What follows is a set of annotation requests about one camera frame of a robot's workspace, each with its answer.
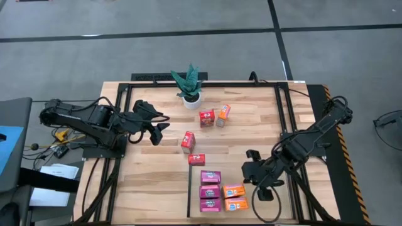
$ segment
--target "white paper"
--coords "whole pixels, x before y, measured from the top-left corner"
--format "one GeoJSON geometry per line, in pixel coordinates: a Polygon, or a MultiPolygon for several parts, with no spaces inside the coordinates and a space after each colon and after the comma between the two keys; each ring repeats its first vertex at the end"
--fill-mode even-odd
{"type": "MultiPolygon", "coordinates": [[[[61,176],[74,179],[78,173],[78,167],[66,166],[63,164],[53,164],[52,166],[42,166],[41,173],[54,176],[61,176]]],[[[32,207],[66,207],[70,194],[68,192],[34,188],[31,196],[30,206],[32,207]]]]}

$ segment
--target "yellow black warning tape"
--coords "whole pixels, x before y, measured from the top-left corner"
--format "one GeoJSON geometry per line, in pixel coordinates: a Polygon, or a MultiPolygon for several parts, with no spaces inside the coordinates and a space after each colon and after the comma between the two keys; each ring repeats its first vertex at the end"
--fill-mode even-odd
{"type": "MultiPolygon", "coordinates": [[[[324,85],[324,90],[325,90],[325,95],[327,96],[327,99],[330,100],[331,94],[329,93],[329,89],[326,85],[324,85]]],[[[360,209],[362,210],[363,219],[366,221],[366,224],[370,225],[371,221],[369,218],[369,214],[366,210],[366,206],[363,201],[363,196],[362,196],[362,193],[360,192],[359,184],[357,183],[356,174],[354,173],[353,166],[352,166],[352,161],[350,160],[349,153],[347,152],[344,135],[342,135],[342,130],[340,129],[339,126],[337,126],[337,132],[338,132],[339,142],[340,142],[340,144],[342,146],[342,150],[344,152],[345,162],[346,162],[347,168],[349,170],[350,178],[352,178],[354,190],[357,195],[357,201],[359,201],[360,209]]]]}

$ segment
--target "potted plant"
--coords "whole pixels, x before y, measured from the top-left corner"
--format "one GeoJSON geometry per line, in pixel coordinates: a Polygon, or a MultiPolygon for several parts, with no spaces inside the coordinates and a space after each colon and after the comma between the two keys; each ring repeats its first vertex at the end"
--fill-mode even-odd
{"type": "Polygon", "coordinates": [[[176,72],[170,71],[176,81],[177,87],[182,91],[177,96],[183,99],[184,106],[190,110],[197,109],[201,105],[201,83],[198,81],[199,67],[193,68],[190,64],[188,67],[186,79],[181,78],[176,72]]]}

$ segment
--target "wooden table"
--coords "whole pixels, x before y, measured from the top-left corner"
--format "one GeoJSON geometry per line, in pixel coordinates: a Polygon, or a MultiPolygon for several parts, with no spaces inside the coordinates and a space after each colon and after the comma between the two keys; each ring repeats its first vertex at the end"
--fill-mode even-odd
{"type": "MultiPolygon", "coordinates": [[[[104,82],[101,96],[108,97],[114,102],[118,85],[119,82],[104,82]]],[[[289,87],[308,93],[305,83],[289,82],[289,87]]],[[[136,100],[146,100],[153,104],[157,111],[170,116],[171,125],[163,131],[163,139],[159,146],[151,145],[149,134],[145,134],[137,145],[128,144],[126,156],[121,161],[112,223],[261,223],[251,209],[251,193],[254,188],[252,185],[245,185],[250,206],[248,210],[220,213],[200,213],[198,187],[200,170],[221,171],[222,184],[242,182],[241,166],[243,162],[250,161],[246,158],[248,149],[259,150],[262,158],[270,156],[271,148],[278,142],[281,133],[274,88],[203,88],[203,103],[197,110],[186,109],[182,100],[176,96],[177,92],[177,88],[133,89],[130,109],[136,100]],[[224,104],[232,107],[225,127],[201,129],[198,112],[213,109],[217,115],[224,104]],[[190,218],[187,218],[189,167],[187,155],[183,154],[180,147],[185,131],[192,131],[195,134],[197,145],[194,153],[205,153],[207,159],[205,166],[192,168],[190,218]]],[[[281,95],[286,122],[290,128],[284,93],[281,95]]],[[[298,129],[306,129],[315,121],[310,99],[292,92],[291,100],[298,129]]],[[[89,183],[85,209],[99,190],[103,161],[103,159],[99,161],[89,183]]],[[[94,162],[94,159],[90,159],[84,164],[74,206],[75,218],[81,216],[83,194],[94,162]]],[[[319,159],[310,158],[307,172],[314,195],[329,214],[339,218],[327,167],[319,159]]],[[[279,222],[297,223],[292,219],[285,176],[285,174],[281,176],[285,185],[277,188],[283,206],[279,222]]],[[[308,217],[306,200],[301,191],[300,196],[304,216],[308,217]]],[[[107,194],[100,219],[105,219],[108,198],[107,194]]],[[[263,218],[274,218],[278,212],[278,201],[276,198],[272,202],[256,200],[256,209],[263,218]]]]}

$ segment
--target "snack box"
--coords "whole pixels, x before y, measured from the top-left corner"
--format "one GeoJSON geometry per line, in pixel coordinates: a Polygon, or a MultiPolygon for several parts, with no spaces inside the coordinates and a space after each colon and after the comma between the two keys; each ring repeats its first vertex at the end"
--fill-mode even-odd
{"type": "Polygon", "coordinates": [[[224,191],[225,198],[236,197],[246,194],[246,189],[244,189],[243,184],[224,185],[222,189],[224,191]]]}
{"type": "Polygon", "coordinates": [[[220,189],[219,185],[201,185],[200,198],[219,198],[220,189]]]}
{"type": "Polygon", "coordinates": [[[193,166],[204,166],[205,165],[205,154],[189,154],[188,164],[193,166]]]}
{"type": "Polygon", "coordinates": [[[215,122],[215,112],[214,110],[205,110],[198,113],[200,115],[200,126],[201,128],[207,126],[214,126],[215,122]]]}
{"type": "Polygon", "coordinates": [[[216,126],[223,127],[225,125],[225,121],[230,111],[231,107],[229,105],[226,104],[222,107],[218,115],[218,119],[216,120],[216,126]]]}
{"type": "Polygon", "coordinates": [[[247,198],[227,198],[225,199],[225,209],[226,211],[234,210],[247,210],[249,205],[247,204],[247,198]]]}
{"type": "Polygon", "coordinates": [[[221,203],[220,199],[201,199],[200,212],[220,212],[221,203]]]}
{"type": "Polygon", "coordinates": [[[182,149],[186,154],[191,154],[195,146],[195,136],[192,132],[186,132],[182,141],[182,149]]]}
{"type": "Polygon", "coordinates": [[[204,185],[206,183],[217,183],[219,184],[220,179],[220,171],[208,171],[201,170],[201,184],[204,185]]]}

